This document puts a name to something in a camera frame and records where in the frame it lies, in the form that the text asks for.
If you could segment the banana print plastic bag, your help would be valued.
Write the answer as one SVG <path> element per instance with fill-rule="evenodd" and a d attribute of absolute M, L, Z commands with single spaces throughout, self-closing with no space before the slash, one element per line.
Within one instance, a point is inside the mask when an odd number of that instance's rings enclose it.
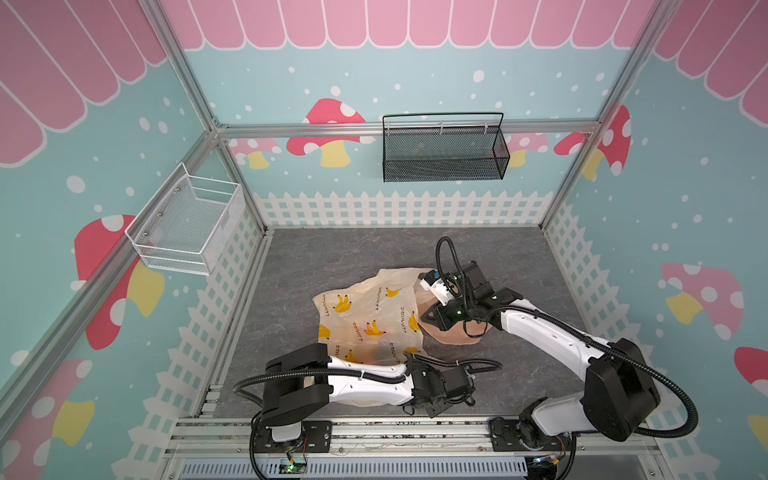
<path fill-rule="evenodd" d="M 343 289 L 316 295 L 318 341 L 331 356 L 360 364 L 396 365 L 422 354 L 420 314 L 435 298 L 420 286 L 424 268 L 381 269 Z"/>

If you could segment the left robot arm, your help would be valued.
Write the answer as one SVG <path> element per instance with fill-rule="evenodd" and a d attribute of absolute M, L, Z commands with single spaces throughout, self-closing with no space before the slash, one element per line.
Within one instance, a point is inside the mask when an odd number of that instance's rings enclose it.
<path fill-rule="evenodd" d="M 330 450 L 332 423 L 308 419 L 329 404 L 396 406 L 434 418 L 454 405 L 473 406 L 475 377 L 502 368 L 491 359 L 447 362 L 410 352 L 401 364 L 362 364 L 314 343 L 270 360 L 262 374 L 236 382 L 232 391 L 259 407 L 250 421 L 248 457 L 256 477 L 265 479 L 259 453 L 284 453 L 288 471 L 295 473 L 296 452 L 305 457 Z"/>

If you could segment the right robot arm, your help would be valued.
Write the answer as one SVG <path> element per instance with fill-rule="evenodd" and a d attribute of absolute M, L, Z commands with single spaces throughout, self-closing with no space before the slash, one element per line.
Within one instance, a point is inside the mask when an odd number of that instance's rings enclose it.
<path fill-rule="evenodd" d="M 633 434 L 661 439 L 685 437 L 699 423 L 690 396 L 650 367 L 641 349 L 621 338 L 610 342 L 550 315 L 509 288 L 494 289 L 476 262 L 463 264 L 456 253 L 452 270 L 442 265 L 442 250 L 454 250 L 448 236 L 438 239 L 435 269 L 420 276 L 421 287 L 435 302 L 421 316 L 421 326 L 444 344 L 476 343 L 490 329 L 517 336 L 554 358 L 583 383 L 583 390 L 558 398 L 542 397 L 518 417 L 521 443 L 534 450 L 560 434 L 597 432 L 613 441 Z M 671 429 L 646 427 L 661 404 L 663 385 L 686 411 L 684 423 Z"/>

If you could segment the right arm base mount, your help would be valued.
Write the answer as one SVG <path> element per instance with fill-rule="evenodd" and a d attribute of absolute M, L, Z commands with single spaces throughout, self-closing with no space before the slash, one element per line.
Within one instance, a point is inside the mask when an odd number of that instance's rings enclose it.
<path fill-rule="evenodd" d="M 568 437 L 545 435 L 528 420 L 494 417 L 488 428 L 494 452 L 565 453 L 571 444 Z"/>

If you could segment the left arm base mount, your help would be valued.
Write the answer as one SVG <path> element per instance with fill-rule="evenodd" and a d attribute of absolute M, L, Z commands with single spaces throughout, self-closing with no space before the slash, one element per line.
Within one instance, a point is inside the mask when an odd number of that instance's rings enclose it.
<path fill-rule="evenodd" d="M 258 424 L 251 434 L 253 453 L 328 453 L 332 437 L 331 421 L 302 421 L 286 426 Z"/>

